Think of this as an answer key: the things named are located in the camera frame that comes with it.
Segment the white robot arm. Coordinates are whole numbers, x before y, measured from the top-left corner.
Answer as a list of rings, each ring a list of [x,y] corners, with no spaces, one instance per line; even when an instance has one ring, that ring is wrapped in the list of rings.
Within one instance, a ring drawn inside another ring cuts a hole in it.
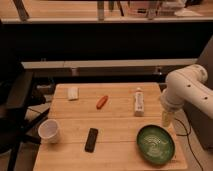
[[[213,119],[213,90],[204,85],[208,79],[206,69],[193,64],[170,72],[166,76],[166,88],[159,97],[162,111],[162,126],[168,127],[175,112],[187,101]]]

